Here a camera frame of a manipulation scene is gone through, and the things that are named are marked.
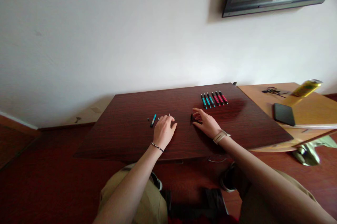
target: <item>shoe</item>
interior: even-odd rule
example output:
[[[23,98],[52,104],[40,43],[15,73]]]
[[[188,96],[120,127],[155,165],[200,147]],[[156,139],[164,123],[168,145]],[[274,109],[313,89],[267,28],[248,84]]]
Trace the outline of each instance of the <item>shoe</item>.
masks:
[[[157,178],[157,176],[153,172],[151,172],[151,177],[154,185],[158,188],[159,191],[161,191],[163,189],[163,183]]]
[[[233,185],[233,175],[234,175],[234,165],[235,162],[232,162],[231,165],[227,170],[225,170],[220,175],[220,186],[222,189],[224,189],[226,192],[233,192],[236,190],[236,188]]]

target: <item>watch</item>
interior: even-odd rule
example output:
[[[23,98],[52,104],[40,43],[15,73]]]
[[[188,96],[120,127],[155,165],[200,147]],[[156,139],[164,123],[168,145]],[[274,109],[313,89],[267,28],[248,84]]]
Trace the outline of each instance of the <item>watch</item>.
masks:
[[[225,136],[231,135],[227,134],[224,130],[222,130],[217,136],[214,137],[213,142],[215,142],[215,144],[218,144],[219,141],[221,141]]]

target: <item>leg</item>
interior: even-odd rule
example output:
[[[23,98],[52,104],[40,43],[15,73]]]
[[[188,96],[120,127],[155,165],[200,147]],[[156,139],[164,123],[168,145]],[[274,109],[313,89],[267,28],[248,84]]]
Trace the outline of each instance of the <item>leg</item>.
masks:
[[[317,202],[314,196],[298,181],[281,171],[276,171],[289,182],[298,187],[302,192],[307,194],[312,200]],[[237,165],[235,165],[233,169],[232,182],[234,187],[240,193],[240,198],[242,199],[239,223],[279,223],[279,221],[269,211],[268,205],[260,193],[254,188],[254,186],[252,186],[250,181]]]
[[[98,212],[103,209],[105,203],[132,167],[133,165],[124,167],[108,180],[101,190]],[[146,184],[136,215],[133,218],[133,223],[167,223],[165,199],[161,196],[152,179],[149,179]]]

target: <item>teal marker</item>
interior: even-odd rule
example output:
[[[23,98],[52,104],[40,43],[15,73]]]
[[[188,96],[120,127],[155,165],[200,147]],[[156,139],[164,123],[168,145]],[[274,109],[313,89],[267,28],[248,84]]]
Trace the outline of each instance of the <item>teal marker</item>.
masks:
[[[150,127],[153,127],[153,123],[154,123],[154,120],[156,119],[156,117],[157,117],[157,115],[155,114]]]
[[[203,100],[203,103],[204,103],[204,108],[206,108],[206,109],[207,109],[206,102],[205,102],[205,99],[204,99],[204,97],[203,97],[203,95],[202,95],[202,94],[201,94],[201,99]]]
[[[215,107],[215,104],[214,104],[214,102],[213,102],[213,100],[212,100],[212,98],[211,98],[211,96],[210,96],[210,94],[209,93],[207,93],[207,97],[210,99],[210,102],[212,103],[212,105]]]
[[[205,97],[205,99],[206,99],[206,101],[207,101],[207,104],[208,104],[209,108],[212,109],[211,104],[210,104],[208,98],[206,97],[206,94],[204,94],[204,97]]]

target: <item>hand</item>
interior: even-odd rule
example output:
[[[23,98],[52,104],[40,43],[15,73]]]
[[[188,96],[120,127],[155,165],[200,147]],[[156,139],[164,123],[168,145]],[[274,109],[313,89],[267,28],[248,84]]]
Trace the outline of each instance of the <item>hand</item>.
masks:
[[[174,123],[171,128],[171,121],[174,121],[172,116],[161,116],[154,127],[153,143],[163,150],[171,141],[177,127],[177,123]]]
[[[209,138],[214,139],[215,136],[221,132],[219,124],[212,116],[205,113],[202,109],[193,108],[193,111],[196,111],[196,113],[193,114],[194,119],[202,122],[202,124],[193,122],[193,125],[203,131]]]

